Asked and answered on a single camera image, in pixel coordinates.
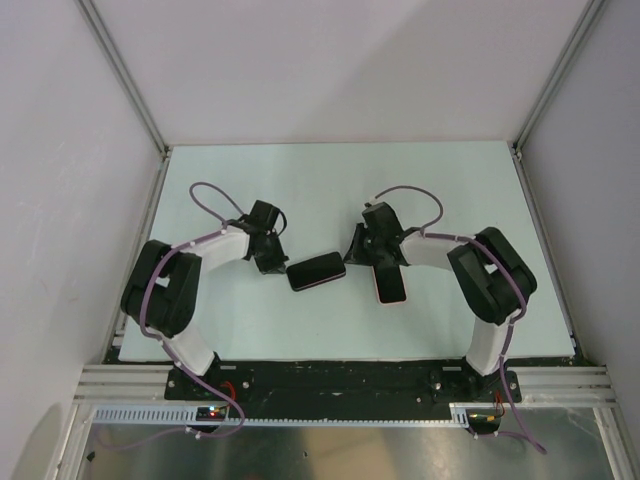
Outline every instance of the phone screen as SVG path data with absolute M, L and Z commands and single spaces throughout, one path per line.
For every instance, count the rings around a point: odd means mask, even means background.
M 338 252 L 310 258 L 287 268 L 287 277 L 294 292 L 342 278 L 346 273 Z
M 407 300 L 400 267 L 373 267 L 378 300 L 384 305 L 402 303 Z

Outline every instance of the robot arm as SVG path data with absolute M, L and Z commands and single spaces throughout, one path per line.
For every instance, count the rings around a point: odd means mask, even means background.
M 195 311 L 201 273 L 207 273 L 233 260 L 255 260 L 261 273 L 284 273 L 288 260 L 274 231 L 280 210 L 256 201 L 249 215 L 232 220 L 217 236 L 193 243 L 173 256 L 160 272 L 168 284 L 153 286 L 146 312 L 146 328 L 171 349 L 179 361 L 196 375 L 209 369 L 215 352 L 202 338 L 198 325 L 191 322 Z M 145 290 L 160 260 L 171 246 L 147 242 L 129 277 L 120 308 L 140 323 Z
M 451 239 L 425 238 L 416 228 L 403 230 L 393 209 L 384 202 L 367 207 L 363 217 L 366 225 L 356 227 L 345 262 L 374 268 L 426 265 L 454 273 L 476 317 L 465 360 L 480 376 L 494 373 L 519 301 L 499 271 L 487 270 L 489 258 L 470 243 L 452 248 Z M 507 269 L 528 301 L 537 288 L 536 279 L 504 235 L 489 227 L 475 240 Z

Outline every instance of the white arm segment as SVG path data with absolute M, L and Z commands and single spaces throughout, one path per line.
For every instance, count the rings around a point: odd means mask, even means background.
M 500 351 L 504 346 L 508 329 L 509 318 L 502 325 L 495 325 L 476 317 L 471 346 L 465 358 L 480 375 L 490 375 L 498 369 Z
M 429 265 L 430 267 L 451 270 L 447 253 L 452 243 L 448 240 L 424 238 L 420 232 L 414 232 L 400 244 L 400 251 L 409 265 Z
M 195 322 L 189 322 L 187 328 L 173 338 L 162 336 L 171 351 L 180 359 L 185 367 L 198 376 L 204 375 L 215 355 Z
M 184 251 L 195 253 L 202 258 L 200 273 L 207 273 L 232 260 L 240 260 L 247 255 L 250 237 L 236 227 L 227 227 L 227 233 L 208 240 Z
M 184 251 L 195 253 L 202 258 L 201 274 L 210 272 L 232 260 L 240 260 L 247 255 L 249 235 L 236 227 L 227 227 L 227 232 L 212 240 L 203 242 Z M 162 336 L 169 348 L 180 361 L 196 375 L 204 375 L 215 355 L 202 338 L 195 322 L 189 322 L 187 328 L 173 338 Z

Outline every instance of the white wall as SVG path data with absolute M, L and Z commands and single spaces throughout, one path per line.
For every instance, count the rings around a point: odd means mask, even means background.
M 158 159 L 71 0 L 2 2 L 0 45 L 0 478 L 35 479 L 104 338 Z
M 640 2 L 610 2 L 524 150 L 578 338 L 640 449 Z
M 513 140 L 587 0 L 99 0 L 169 143 Z

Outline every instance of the white table surface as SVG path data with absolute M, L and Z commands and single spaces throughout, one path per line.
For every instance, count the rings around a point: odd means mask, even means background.
M 151 238 L 178 243 L 218 228 L 192 203 L 189 186 L 208 181 L 244 209 L 261 199 L 289 220 L 282 236 L 289 264 L 346 252 L 363 203 L 397 184 L 434 192 L 445 217 L 432 231 L 474 234 L 500 228 L 538 280 L 528 315 L 518 324 L 512 357 L 574 354 L 525 198 L 504 142 L 295 144 L 176 147 Z M 225 216 L 235 211 L 213 191 L 199 198 Z M 403 227 L 421 225 L 435 204 L 415 192 L 385 197 Z M 453 274 L 403 268 L 408 300 L 377 303 L 368 267 L 347 266 L 345 278 L 303 292 L 284 275 L 261 275 L 253 261 L 227 264 L 200 280 L 195 321 L 222 358 L 437 359 L 465 354 L 474 316 Z M 167 357 L 128 319 L 123 361 Z

